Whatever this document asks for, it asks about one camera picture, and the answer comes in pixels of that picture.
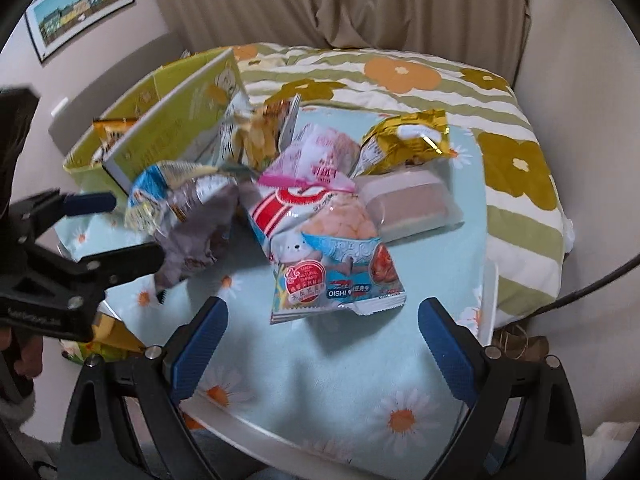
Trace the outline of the left hand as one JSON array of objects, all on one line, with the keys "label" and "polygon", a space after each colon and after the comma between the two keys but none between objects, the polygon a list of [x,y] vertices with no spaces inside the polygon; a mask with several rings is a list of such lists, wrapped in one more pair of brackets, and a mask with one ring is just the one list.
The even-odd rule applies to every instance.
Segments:
[{"label": "left hand", "polygon": [[[8,326],[0,330],[0,351],[12,344],[12,332]],[[24,336],[18,342],[20,356],[15,360],[14,370],[27,379],[37,378],[42,373],[43,338],[39,335]]]}]

